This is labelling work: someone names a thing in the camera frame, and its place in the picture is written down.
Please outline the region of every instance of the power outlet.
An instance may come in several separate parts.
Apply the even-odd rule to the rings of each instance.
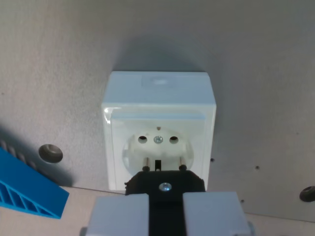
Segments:
[[[112,72],[102,103],[109,188],[144,165],[187,168],[208,185],[216,113],[204,72]]]

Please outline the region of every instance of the round hole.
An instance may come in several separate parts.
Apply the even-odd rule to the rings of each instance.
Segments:
[[[170,137],[169,141],[171,144],[176,144],[178,143],[178,138],[176,136],[172,136]]]
[[[42,145],[38,150],[38,154],[41,159],[48,163],[58,163],[63,159],[63,152],[53,144]]]
[[[147,139],[146,136],[140,136],[140,137],[138,138],[138,142],[141,143],[141,144],[146,143],[147,140],[148,140],[148,139]]]
[[[315,201],[315,186],[310,186],[303,189],[300,193],[300,199],[307,203],[314,202]]]

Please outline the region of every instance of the socket screw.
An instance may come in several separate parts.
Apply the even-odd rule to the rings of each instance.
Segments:
[[[163,142],[163,138],[162,136],[155,136],[153,141],[156,143],[156,144],[160,144]]]

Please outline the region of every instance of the silver screw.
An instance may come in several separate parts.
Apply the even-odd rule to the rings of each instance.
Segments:
[[[170,183],[161,183],[158,188],[163,192],[167,192],[172,189],[172,185]]]
[[[155,136],[153,140],[156,144],[160,144],[163,142],[162,136]]]

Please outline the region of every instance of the blue ribbed object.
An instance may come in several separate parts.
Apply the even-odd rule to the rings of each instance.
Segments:
[[[0,148],[0,207],[60,219],[69,193]]]

